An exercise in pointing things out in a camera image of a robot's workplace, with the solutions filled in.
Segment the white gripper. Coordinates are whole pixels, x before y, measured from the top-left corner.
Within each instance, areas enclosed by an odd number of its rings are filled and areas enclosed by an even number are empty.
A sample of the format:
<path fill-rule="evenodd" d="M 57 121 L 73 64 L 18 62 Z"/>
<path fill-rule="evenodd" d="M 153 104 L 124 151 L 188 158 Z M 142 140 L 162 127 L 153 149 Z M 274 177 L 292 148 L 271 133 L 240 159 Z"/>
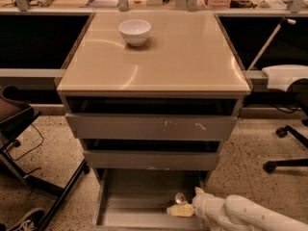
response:
<path fill-rule="evenodd" d="M 195 187 L 195 197 L 192 204 L 176 204 L 167 208 L 167 213 L 173 217 L 188 218 L 194 213 L 200 218 L 211 218 L 218 220 L 225 216 L 225 200 L 215 197 L 212 194 L 205 193 L 201 188 Z"/>

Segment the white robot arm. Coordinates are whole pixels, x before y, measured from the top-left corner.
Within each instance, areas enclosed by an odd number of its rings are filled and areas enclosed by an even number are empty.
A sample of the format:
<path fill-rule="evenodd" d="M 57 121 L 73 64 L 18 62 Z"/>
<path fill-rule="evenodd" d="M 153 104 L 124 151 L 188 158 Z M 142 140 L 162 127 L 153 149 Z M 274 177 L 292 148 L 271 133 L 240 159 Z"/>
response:
<path fill-rule="evenodd" d="M 308 231 L 306 223 L 276 213 L 243 196 L 231 194 L 220 198 L 199 187 L 194 191 L 191 203 L 181 192 L 177 193 L 175 204 L 167 208 L 167 214 L 212 219 L 223 231 Z"/>

